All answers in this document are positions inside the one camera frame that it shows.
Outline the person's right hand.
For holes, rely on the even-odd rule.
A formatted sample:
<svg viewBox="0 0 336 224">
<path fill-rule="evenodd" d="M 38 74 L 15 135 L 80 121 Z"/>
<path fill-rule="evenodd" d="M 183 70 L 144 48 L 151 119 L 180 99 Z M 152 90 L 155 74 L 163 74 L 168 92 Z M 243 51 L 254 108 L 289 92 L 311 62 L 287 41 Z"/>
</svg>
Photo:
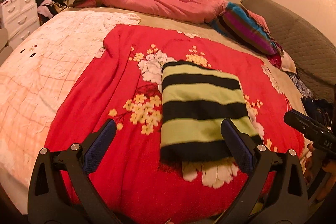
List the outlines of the person's right hand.
<svg viewBox="0 0 336 224">
<path fill-rule="evenodd" d="M 307 145 L 308 158 L 304 164 L 304 179 L 307 186 L 309 205 L 323 201 L 335 184 L 335 153 L 322 151 Z"/>
</svg>

